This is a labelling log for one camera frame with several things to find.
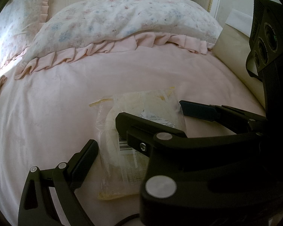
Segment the small floral ruffled pillow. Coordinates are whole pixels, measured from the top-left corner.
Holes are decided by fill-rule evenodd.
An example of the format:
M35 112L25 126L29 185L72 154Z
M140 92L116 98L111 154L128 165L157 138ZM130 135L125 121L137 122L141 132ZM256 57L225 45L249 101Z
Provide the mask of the small floral ruffled pillow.
M0 12L0 68L29 47L46 23L49 0L9 0Z

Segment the clear bag of cotton pads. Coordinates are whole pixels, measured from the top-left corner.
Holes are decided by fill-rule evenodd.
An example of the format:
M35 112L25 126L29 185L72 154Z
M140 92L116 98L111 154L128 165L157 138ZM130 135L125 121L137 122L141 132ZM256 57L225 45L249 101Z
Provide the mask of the clear bag of cotton pads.
M102 166L101 201L138 194L149 158L147 139L159 127L185 131L173 87L105 96L89 105L97 111L95 128Z

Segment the large floral ruffled pillow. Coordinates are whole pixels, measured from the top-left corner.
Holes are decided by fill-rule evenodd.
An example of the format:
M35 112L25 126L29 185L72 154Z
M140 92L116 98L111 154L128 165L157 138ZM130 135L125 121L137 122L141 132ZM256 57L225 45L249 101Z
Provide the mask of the large floral ruffled pillow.
M39 31L14 78L95 53L167 42L198 54L215 45L222 27L191 0L86 0L54 15Z

